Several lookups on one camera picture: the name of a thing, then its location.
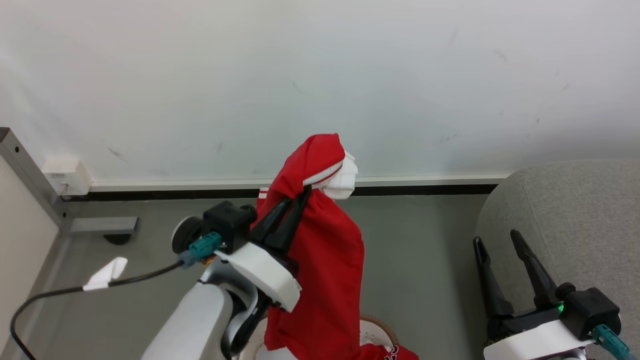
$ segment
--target teal connector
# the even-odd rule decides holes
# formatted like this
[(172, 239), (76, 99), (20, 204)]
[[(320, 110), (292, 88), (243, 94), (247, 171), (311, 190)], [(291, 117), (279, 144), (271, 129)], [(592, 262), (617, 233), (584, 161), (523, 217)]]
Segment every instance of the teal connector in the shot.
[(635, 356), (630, 353), (630, 349), (620, 340), (618, 335), (606, 325), (598, 325), (592, 332), (593, 339), (596, 344), (603, 347), (606, 351), (611, 353), (617, 360), (637, 360)]
[(220, 249), (222, 236), (218, 233), (209, 233), (189, 245), (189, 249), (178, 255), (182, 260), (182, 267), (189, 268), (198, 261), (210, 258), (213, 252)]

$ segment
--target gray floor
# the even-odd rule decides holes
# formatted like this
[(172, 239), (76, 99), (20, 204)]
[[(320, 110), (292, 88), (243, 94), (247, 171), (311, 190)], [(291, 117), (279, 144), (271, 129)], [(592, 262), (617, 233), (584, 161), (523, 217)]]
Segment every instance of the gray floor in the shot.
[[(471, 240), (485, 199), (354, 197), (341, 203), (365, 243), (361, 311), (391, 326), (423, 360), (482, 359), (484, 313)], [(139, 216), (140, 232), (121, 247), (76, 236), (54, 287), (85, 283), (115, 256), (129, 258), (124, 277), (170, 264), (175, 225), (219, 201), (73, 204), (77, 217)], [(131, 286), (47, 300), (29, 346), (44, 360), (137, 360), (201, 272), (195, 266)]]

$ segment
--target black cable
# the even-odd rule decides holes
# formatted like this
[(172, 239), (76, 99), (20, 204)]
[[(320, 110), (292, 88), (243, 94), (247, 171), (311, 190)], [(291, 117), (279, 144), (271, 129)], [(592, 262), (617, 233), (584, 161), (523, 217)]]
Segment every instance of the black cable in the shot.
[[(136, 277), (130, 277), (128, 279), (114, 280), (114, 281), (109, 282), (109, 287), (112, 288), (114, 286), (132, 284), (134, 282), (138, 282), (138, 281), (142, 281), (142, 280), (148, 280), (148, 279), (151, 279), (153, 277), (156, 277), (156, 276), (159, 276), (159, 275), (162, 275), (162, 274), (166, 274), (169, 271), (180, 267), (181, 265), (182, 265), (182, 260), (178, 261), (177, 263), (175, 263), (173, 265), (167, 266), (166, 268), (162, 268), (160, 270), (157, 270), (157, 271), (154, 271), (154, 272), (150, 272), (149, 274), (140, 275), (140, 276), (136, 276)], [(31, 305), (32, 303), (36, 302), (37, 300), (44, 299), (44, 298), (47, 298), (47, 297), (64, 295), (64, 294), (80, 293), (80, 292), (83, 292), (83, 291), (84, 291), (84, 289), (83, 289), (82, 286), (76, 286), (75, 288), (60, 289), (60, 290), (55, 290), (55, 291), (49, 291), (49, 292), (46, 292), (46, 293), (41, 293), (41, 294), (38, 294), (38, 295), (35, 295), (33, 297), (28, 298), (27, 301), (25, 301), (22, 305), (20, 305), (18, 310), (16, 310), (16, 312), (13, 314), (13, 317), (11, 318), (11, 324), (9, 325), (9, 332), (11, 333), (11, 337), (13, 338), (15, 343), (18, 344), (18, 347), (22, 350), (24, 355), (29, 360), (36, 360), (36, 358), (29, 351), (27, 346), (22, 342), (22, 340), (20, 339), (20, 336), (18, 336), (18, 334), (15, 332), (15, 322), (18, 319), (18, 316), (29, 305)]]

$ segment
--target laundry basket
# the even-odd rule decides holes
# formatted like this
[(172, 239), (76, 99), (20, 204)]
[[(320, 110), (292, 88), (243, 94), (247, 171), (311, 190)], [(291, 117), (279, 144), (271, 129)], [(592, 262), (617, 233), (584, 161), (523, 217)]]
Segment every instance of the laundry basket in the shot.
[[(255, 328), (244, 350), (234, 360), (295, 360), (291, 353), (282, 349), (276, 356), (264, 356), (258, 358), (264, 349), (264, 333), (267, 331), (267, 319), (263, 319)], [(360, 315), (360, 344), (372, 343), (394, 347), (398, 341), (394, 332), (382, 321), (373, 316)]]

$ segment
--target black baseboard strip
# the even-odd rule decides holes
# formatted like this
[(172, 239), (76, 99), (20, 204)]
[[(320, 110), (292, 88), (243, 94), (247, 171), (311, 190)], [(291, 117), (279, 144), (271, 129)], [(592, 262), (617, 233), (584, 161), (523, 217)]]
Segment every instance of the black baseboard strip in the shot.
[[(496, 184), (428, 185), (428, 186), (372, 186), (359, 187), (352, 196), (389, 195), (472, 195), (489, 194)], [(66, 197), (67, 202), (79, 201), (140, 201), (184, 199), (257, 198), (258, 189), (245, 190), (161, 190), (150, 192), (90, 192), (82, 196)]]

